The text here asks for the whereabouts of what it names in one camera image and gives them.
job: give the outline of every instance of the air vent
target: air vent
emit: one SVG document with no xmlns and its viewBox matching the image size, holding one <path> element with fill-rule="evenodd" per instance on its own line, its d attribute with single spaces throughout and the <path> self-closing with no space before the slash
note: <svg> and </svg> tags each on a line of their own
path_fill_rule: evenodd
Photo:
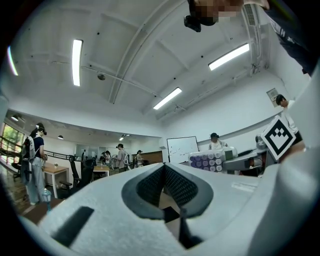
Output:
<svg viewBox="0 0 320 256">
<path fill-rule="evenodd" d="M 254 13 L 253 13 L 252 8 L 251 8 L 251 4 L 245 4 L 244 5 L 244 9 L 245 9 L 245 12 L 246 12 L 246 16 L 248 18 L 249 25 L 250 26 L 255 26 L 256 25 L 256 21 L 255 21 Z"/>
</svg>

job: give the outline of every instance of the man in white shirt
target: man in white shirt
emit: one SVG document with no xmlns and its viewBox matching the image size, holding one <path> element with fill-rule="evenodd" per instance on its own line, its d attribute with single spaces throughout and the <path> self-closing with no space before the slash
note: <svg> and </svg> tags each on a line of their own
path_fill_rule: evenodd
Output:
<svg viewBox="0 0 320 256">
<path fill-rule="evenodd" d="M 288 113 L 288 109 L 295 103 L 295 101 L 294 100 L 286 100 L 286 98 L 282 94 L 279 94 L 276 97 L 275 102 L 278 106 L 283 107 L 282 117 L 284 117 L 287 120 L 290 130 L 294 133 L 294 135 L 296 137 L 295 141 L 293 142 L 292 145 L 295 145 L 298 142 L 302 141 L 302 137 L 300 135 L 300 132 L 299 132 L 298 128 L 296 127 L 294 120 L 291 118 L 291 116 Z"/>
<path fill-rule="evenodd" d="M 219 135 L 211 133 L 210 135 L 211 142 L 209 144 L 209 150 L 220 150 L 222 148 L 228 147 L 228 144 L 225 141 L 219 140 Z"/>
</svg>

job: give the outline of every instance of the whiteboard stand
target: whiteboard stand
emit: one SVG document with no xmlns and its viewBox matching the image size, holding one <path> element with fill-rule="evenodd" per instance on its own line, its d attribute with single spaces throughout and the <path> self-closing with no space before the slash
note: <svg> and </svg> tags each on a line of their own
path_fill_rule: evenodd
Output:
<svg viewBox="0 0 320 256">
<path fill-rule="evenodd" d="M 189 161 L 189 154 L 199 152 L 196 136 L 167 138 L 169 163 L 185 163 Z"/>
</svg>

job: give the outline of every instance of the window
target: window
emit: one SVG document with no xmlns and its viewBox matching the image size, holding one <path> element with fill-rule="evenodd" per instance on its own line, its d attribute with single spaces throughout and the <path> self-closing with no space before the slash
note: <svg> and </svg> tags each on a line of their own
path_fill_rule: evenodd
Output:
<svg viewBox="0 0 320 256">
<path fill-rule="evenodd" d="M 17 163 L 19 157 L 15 153 L 21 152 L 21 145 L 23 144 L 25 135 L 5 123 L 1 136 L 1 158 L 5 160 L 7 164 Z"/>
</svg>

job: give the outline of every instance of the fluorescent ceiling light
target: fluorescent ceiling light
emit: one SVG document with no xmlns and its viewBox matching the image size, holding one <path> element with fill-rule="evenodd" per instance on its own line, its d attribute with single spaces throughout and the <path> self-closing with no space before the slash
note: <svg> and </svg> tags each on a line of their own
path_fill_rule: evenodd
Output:
<svg viewBox="0 0 320 256">
<path fill-rule="evenodd" d="M 172 100 L 174 97 L 176 97 L 179 93 L 181 93 L 182 90 L 178 87 L 173 92 L 171 92 L 167 97 L 165 97 L 163 100 L 161 100 L 155 107 L 153 107 L 155 110 L 160 109 L 164 104 L 166 104 L 168 101 Z"/>
<path fill-rule="evenodd" d="M 18 75 L 18 72 L 17 72 L 17 70 L 16 70 L 14 61 L 12 60 L 11 48 L 10 48 L 10 46 L 9 46 L 8 49 L 6 50 L 6 53 L 7 53 L 7 55 L 8 55 L 8 60 L 9 60 L 9 64 L 10 64 L 11 71 L 12 71 L 12 73 L 13 73 L 15 76 L 17 76 L 17 75 Z"/>
<path fill-rule="evenodd" d="M 73 40 L 72 46 L 72 78 L 73 84 L 75 86 L 80 86 L 80 59 L 81 59 L 81 49 L 82 40 Z"/>
<path fill-rule="evenodd" d="M 13 116 L 11 116 L 11 119 L 18 122 L 19 121 L 19 117 L 15 114 Z"/>
<path fill-rule="evenodd" d="M 209 64 L 209 68 L 212 70 L 216 69 L 217 67 L 220 67 L 221 65 L 225 64 L 226 62 L 234 59 L 235 57 L 238 57 L 241 54 L 246 53 L 249 51 L 249 44 L 246 43 L 244 45 L 239 46 L 238 48 L 234 49 L 233 51 L 230 51 L 229 53 L 223 55 L 222 57 L 216 59 L 215 61 L 211 62 Z"/>
</svg>

